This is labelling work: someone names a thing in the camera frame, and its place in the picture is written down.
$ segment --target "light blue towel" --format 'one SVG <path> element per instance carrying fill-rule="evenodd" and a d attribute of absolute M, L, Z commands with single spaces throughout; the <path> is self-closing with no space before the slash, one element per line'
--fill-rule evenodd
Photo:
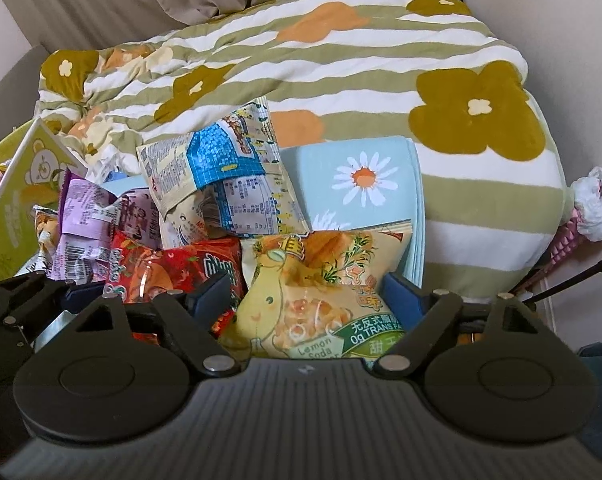
<path fill-rule="evenodd" d="M 121 196 L 124 192 L 130 191 L 131 189 L 143 189 L 147 187 L 147 183 L 141 175 L 136 175 L 121 178 L 119 180 L 111 180 L 100 186 L 116 196 Z"/>
<path fill-rule="evenodd" d="M 412 140 L 396 136 L 322 142 L 282 150 L 281 160 L 314 230 L 411 220 L 414 232 L 399 268 L 421 286 L 425 212 Z"/>

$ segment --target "purple snack bag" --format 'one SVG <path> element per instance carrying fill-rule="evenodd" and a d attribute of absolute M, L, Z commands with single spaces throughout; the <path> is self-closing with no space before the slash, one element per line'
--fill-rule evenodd
<path fill-rule="evenodd" d="M 108 275 L 113 224 L 120 207 L 116 196 L 69 171 L 59 198 L 59 246 L 50 278 L 89 283 Z"/>
<path fill-rule="evenodd" d="M 118 228 L 133 240 L 153 250 L 161 248 L 159 210 L 150 190 L 131 189 L 116 201 L 120 206 Z"/>

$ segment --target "black pole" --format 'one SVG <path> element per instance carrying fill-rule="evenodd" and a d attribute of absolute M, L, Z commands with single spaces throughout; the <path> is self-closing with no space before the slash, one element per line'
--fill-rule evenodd
<path fill-rule="evenodd" d="M 591 278 L 592 276 L 600 272 L 602 272 L 602 260 L 599 263 L 591 266 L 589 269 L 578 273 L 576 276 L 572 276 L 570 279 L 565 280 L 564 282 L 559 283 L 558 285 L 555 285 L 552 288 L 548 288 L 547 290 L 540 292 L 536 296 L 532 296 L 532 298 L 527 300 L 525 303 L 536 303 L 537 301 L 549 298 L 550 296 L 562 292 L 567 288 L 570 288 L 571 286 L 577 285 L 577 283 L 583 282 L 586 279 Z"/>

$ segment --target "metal screw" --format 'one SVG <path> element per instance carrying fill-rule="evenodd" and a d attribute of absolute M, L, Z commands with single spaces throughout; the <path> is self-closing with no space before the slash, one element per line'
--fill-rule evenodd
<path fill-rule="evenodd" d="M 211 372 L 226 372 L 235 364 L 229 355 L 210 355 L 203 359 L 203 366 Z"/>
<path fill-rule="evenodd" d="M 384 355 L 379 359 L 379 365 L 388 372 L 402 372 L 410 368 L 410 360 L 398 354 Z"/>

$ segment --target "striped blanket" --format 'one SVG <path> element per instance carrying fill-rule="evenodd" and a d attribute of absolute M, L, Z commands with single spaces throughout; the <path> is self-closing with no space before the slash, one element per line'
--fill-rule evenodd
<path fill-rule="evenodd" d="M 526 77 L 520 53 L 459 0 L 276 0 L 142 43 L 58 51 L 37 113 L 89 166 L 130 174 L 137 146 L 261 95 L 283 147 L 411 137 L 424 288 L 482 298 L 526 274 L 570 208 Z"/>

